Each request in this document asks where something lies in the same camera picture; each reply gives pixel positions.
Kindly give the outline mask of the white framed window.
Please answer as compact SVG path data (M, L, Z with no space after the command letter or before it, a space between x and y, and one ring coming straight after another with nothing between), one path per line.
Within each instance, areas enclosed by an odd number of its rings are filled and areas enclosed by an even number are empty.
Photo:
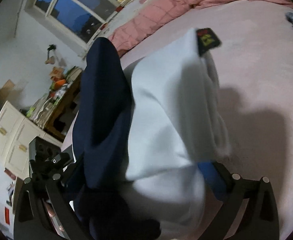
M25 0L24 8L42 27L74 51L89 48L141 9L140 0Z

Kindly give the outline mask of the pink bed sheet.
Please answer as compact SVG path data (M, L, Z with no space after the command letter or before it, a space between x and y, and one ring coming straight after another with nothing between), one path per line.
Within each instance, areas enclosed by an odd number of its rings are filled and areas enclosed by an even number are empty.
M247 179L267 177L279 214L279 237L293 232L293 27L288 8L264 1L236 1L191 9L161 27L121 58L123 68L184 36L211 29L220 45L210 50L219 80L217 110L230 152L212 160ZM196 239L213 220L219 202L206 187Z

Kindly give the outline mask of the orange plush toy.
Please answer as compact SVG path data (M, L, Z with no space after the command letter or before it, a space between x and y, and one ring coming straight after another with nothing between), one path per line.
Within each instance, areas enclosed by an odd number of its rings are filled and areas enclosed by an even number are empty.
M66 79L54 81L50 88L51 90L59 90L65 84L66 84Z

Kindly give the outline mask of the white drawer cabinet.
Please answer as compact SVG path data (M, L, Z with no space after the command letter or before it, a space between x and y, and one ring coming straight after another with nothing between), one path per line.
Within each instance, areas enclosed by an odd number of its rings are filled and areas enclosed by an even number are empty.
M29 176L28 146L36 137L62 146L6 101L0 111L0 163L22 180Z

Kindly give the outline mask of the pink plaid quilt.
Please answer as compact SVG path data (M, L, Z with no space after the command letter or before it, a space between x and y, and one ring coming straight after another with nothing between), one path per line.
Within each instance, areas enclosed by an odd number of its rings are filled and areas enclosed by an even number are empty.
M113 43L118 54L123 56L162 26L193 8L204 9L234 1L239 0L154 0L140 10L134 18L115 29L108 39ZM291 0L247 1L265 1L293 9Z

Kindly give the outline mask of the dark wooden desk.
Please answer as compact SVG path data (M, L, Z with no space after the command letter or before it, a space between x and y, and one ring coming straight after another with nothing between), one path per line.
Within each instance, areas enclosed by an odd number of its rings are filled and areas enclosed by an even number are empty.
M50 112L43 130L60 142L63 142L70 124L75 118L76 107L79 103L80 73L66 89L61 99L54 103L53 110Z

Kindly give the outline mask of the white navy varsity jacket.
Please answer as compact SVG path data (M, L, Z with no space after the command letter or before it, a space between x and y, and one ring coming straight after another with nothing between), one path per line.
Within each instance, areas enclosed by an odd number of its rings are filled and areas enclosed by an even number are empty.
M220 43L191 29L126 68L109 39L92 44L72 147L84 175L74 209L94 238L174 239L199 227L199 164L230 152L210 54Z

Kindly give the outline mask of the wall mounted desk lamp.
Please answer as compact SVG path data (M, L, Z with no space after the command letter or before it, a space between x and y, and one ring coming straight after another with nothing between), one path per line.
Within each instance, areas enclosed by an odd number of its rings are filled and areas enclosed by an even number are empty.
M51 55L52 51L56 50L56 45L50 44L47 48L47 60L45 61L45 64L54 64L55 63L55 57L54 55Z

